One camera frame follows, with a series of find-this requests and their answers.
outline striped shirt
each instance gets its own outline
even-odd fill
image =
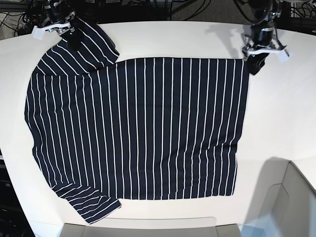
[[[83,22],[81,48],[61,40],[29,83],[25,120],[51,189],[94,223],[118,198],[230,196],[248,90],[242,60],[138,58]]]

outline floor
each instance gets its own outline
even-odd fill
[[[233,0],[197,0],[192,4],[186,6],[185,8],[177,11],[172,15],[173,21],[183,21],[186,18],[192,16],[203,4],[206,6],[209,1],[211,3],[209,6],[199,15],[190,19],[190,21],[206,21],[206,22],[224,22],[224,23],[236,23],[236,24],[246,24],[247,22],[239,13],[238,9],[234,5]],[[185,3],[173,2],[172,11],[176,10],[178,7]],[[5,14],[0,14],[0,20],[3,20]],[[8,17],[11,24],[17,24],[18,16]],[[0,27],[0,40],[8,39],[14,37],[14,31],[8,27],[2,25]]]

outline white table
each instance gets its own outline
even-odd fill
[[[154,56],[241,58],[241,33],[246,28],[206,22],[101,27],[116,44],[118,61]],[[270,55],[260,73],[250,78],[235,194],[191,200],[120,200],[122,208],[94,226],[192,228],[253,221],[268,188],[282,182],[288,160],[316,157],[316,38],[285,31],[279,34],[294,56],[281,64]],[[55,34],[46,34],[42,41],[30,35],[0,41],[0,148],[23,210],[33,230],[43,237],[57,236],[64,223],[87,225],[67,201],[50,190],[32,156],[33,138],[24,121],[30,75],[59,40]],[[316,183],[315,173],[310,182]]]

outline folded sleeve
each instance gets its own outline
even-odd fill
[[[103,219],[121,207],[118,199],[104,196],[92,187],[58,184],[53,187],[53,191],[58,197],[66,199],[89,224]]]

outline fabric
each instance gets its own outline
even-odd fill
[[[249,73],[242,60],[139,58],[84,22],[35,68],[25,120],[48,184],[94,223],[118,198],[230,196]]]

